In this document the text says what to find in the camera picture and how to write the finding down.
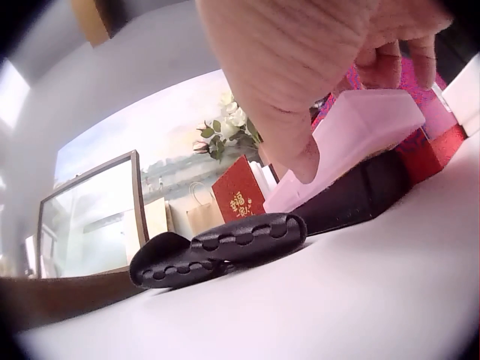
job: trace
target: chinese characters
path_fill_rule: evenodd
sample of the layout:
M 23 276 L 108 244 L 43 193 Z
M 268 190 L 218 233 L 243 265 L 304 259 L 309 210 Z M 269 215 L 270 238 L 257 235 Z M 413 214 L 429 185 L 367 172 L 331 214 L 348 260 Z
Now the chinese characters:
M 243 198 L 241 192 L 236 193 L 233 196 L 233 200 L 230 201 L 230 208 L 234 213 L 237 213 L 237 217 L 246 217 L 252 215 L 250 208 L 252 207 L 252 200 Z

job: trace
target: white table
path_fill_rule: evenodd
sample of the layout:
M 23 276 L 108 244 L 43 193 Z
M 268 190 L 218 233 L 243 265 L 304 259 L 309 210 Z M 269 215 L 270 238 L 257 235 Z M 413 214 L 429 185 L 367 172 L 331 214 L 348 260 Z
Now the white table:
M 41 359 L 445 359 L 479 315 L 479 134 L 368 223 L 21 339 Z

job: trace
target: red box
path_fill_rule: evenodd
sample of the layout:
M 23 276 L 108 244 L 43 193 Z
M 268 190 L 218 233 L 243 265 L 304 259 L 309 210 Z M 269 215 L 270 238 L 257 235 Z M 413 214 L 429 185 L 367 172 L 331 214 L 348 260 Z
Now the red box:
M 352 67 L 347 78 L 355 89 L 360 89 L 360 79 Z M 435 82 L 444 90 L 445 82 L 437 74 Z M 465 132 L 458 125 L 455 116 L 449 112 L 432 90 L 423 90 L 415 81 L 411 59 L 402 59 L 400 89 L 406 90 L 425 116 L 425 124 L 396 147 L 408 170 L 412 185 L 441 171 L 466 139 Z M 326 116 L 335 101 L 330 96 L 326 101 L 313 128 Z
M 225 222 L 264 214 L 264 196 L 247 158 L 240 157 L 212 185 Z

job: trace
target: red glitter box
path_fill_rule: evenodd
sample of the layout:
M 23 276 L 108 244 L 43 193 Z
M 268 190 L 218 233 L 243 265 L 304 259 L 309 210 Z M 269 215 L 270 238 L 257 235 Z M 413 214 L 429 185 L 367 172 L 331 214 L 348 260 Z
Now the red glitter box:
M 347 72 L 347 78 L 355 89 L 360 89 L 360 80 L 353 67 Z M 441 90 L 445 89 L 446 84 L 438 74 L 435 82 Z M 415 185 L 442 170 L 466 135 L 437 95 L 432 90 L 418 87 L 412 61 L 407 58 L 402 59 L 400 89 L 408 91 L 425 116 L 425 125 L 395 148 L 408 170 L 412 185 Z M 330 96 L 313 122 L 313 128 L 326 116 L 334 101 L 335 98 Z

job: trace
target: red card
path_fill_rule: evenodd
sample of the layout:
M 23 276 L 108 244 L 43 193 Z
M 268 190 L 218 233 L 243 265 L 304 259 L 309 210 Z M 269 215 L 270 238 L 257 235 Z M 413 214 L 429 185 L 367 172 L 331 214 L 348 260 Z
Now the red card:
M 265 213 L 264 196 L 245 156 L 227 169 L 212 190 L 226 223 Z

